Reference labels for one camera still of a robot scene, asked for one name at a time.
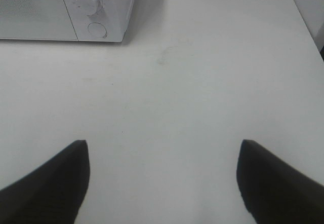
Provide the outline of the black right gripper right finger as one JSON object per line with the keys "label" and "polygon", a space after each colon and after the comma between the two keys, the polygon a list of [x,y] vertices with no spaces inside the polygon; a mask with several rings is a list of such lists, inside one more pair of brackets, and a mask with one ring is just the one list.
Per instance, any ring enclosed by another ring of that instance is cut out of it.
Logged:
{"label": "black right gripper right finger", "polygon": [[241,143],[236,181],[256,223],[323,223],[323,185],[253,140]]}

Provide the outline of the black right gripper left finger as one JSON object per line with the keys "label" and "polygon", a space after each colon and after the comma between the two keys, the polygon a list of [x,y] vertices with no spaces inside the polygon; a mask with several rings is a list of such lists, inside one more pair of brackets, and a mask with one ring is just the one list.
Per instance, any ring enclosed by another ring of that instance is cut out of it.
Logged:
{"label": "black right gripper left finger", "polygon": [[76,140],[1,190],[1,223],[74,223],[89,187],[85,140]]}

